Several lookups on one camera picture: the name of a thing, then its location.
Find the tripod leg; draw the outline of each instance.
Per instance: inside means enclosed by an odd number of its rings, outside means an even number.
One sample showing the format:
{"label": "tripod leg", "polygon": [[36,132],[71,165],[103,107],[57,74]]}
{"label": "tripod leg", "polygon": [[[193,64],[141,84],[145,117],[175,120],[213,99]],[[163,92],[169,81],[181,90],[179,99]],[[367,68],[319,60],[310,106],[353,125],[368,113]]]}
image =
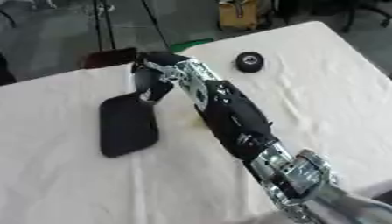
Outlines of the tripod leg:
{"label": "tripod leg", "polygon": [[99,18],[99,15],[98,15],[98,3],[97,3],[97,0],[93,0],[93,7],[94,7],[95,30],[96,30],[96,35],[97,35],[97,38],[98,38],[98,47],[100,49],[100,52],[102,52],[101,24],[100,24],[100,18]]}
{"label": "tripod leg", "polygon": [[113,26],[108,11],[108,3],[106,2],[106,0],[101,0],[101,2],[103,4],[103,13],[105,14],[106,26],[108,27],[110,44],[112,46],[112,50],[115,50],[116,49],[115,35],[113,34]]}

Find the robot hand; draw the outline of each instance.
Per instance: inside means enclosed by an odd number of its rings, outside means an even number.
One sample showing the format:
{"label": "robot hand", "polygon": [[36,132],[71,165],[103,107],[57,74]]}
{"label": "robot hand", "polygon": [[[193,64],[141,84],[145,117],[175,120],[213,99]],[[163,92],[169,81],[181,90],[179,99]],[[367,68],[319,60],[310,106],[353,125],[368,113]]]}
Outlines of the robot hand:
{"label": "robot hand", "polygon": [[[139,69],[151,70],[148,81],[137,76]],[[263,112],[207,65],[169,52],[152,52],[140,54],[132,70],[146,103],[157,103],[177,81],[224,148],[243,162],[275,205],[296,223],[392,223],[392,207],[339,189],[330,165],[315,152],[302,150],[292,156],[272,134],[272,122]],[[308,205],[327,207],[328,213],[339,215],[330,222]]]}

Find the gray floor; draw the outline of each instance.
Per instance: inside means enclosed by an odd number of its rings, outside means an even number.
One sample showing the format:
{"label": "gray floor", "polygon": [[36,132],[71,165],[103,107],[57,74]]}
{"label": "gray floor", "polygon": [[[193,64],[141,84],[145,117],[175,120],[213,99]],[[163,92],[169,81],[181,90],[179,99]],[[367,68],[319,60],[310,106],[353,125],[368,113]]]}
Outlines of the gray floor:
{"label": "gray floor", "polygon": [[[98,51],[90,2],[54,1],[59,8],[48,9],[40,0],[38,10],[28,3],[8,2],[1,7],[16,20],[10,28],[0,17],[0,52],[10,62],[11,71],[20,81],[64,73],[79,68],[83,57]],[[164,50],[165,46],[140,0],[111,0],[116,43],[119,48],[136,46],[142,51]],[[217,11],[213,0],[150,0],[163,34],[169,44],[191,39],[224,39],[243,33],[225,33],[216,29]],[[392,12],[392,3],[381,7]],[[293,23],[321,20],[338,30],[346,21],[333,17],[296,17]],[[372,60],[386,74],[392,74],[392,25],[383,29],[381,18],[371,12],[358,14],[356,24],[342,37]],[[283,26],[276,19],[275,27]]]}

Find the table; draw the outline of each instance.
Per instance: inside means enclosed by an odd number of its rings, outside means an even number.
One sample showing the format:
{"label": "table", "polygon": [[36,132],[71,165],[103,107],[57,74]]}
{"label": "table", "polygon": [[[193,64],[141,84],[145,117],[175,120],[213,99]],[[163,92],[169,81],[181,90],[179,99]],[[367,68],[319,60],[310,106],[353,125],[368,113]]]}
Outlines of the table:
{"label": "table", "polygon": [[[261,53],[265,68],[237,72],[232,62],[243,51]],[[293,25],[184,54],[243,90],[292,153],[310,148],[330,161],[346,189],[369,193],[389,183],[391,83],[325,25]],[[159,143],[103,157],[98,107],[133,90],[129,69],[80,70],[0,88],[0,223],[291,223],[178,88],[157,105]]]}

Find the chair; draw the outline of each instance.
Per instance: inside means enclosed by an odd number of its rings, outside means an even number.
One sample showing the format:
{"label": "chair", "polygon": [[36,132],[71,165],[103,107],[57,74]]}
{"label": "chair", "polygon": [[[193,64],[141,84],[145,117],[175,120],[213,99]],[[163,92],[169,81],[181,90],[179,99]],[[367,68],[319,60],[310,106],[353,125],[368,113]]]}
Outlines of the chair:
{"label": "chair", "polygon": [[343,26],[343,32],[350,32],[351,27],[354,24],[355,13],[357,10],[365,10],[372,11],[377,14],[384,16],[384,19],[381,21],[382,27],[387,27],[389,25],[390,19],[392,19],[392,15],[387,13],[385,10],[381,10],[377,8],[376,3],[378,1],[363,1],[363,0],[346,0],[346,10],[348,11],[348,20],[346,25]]}

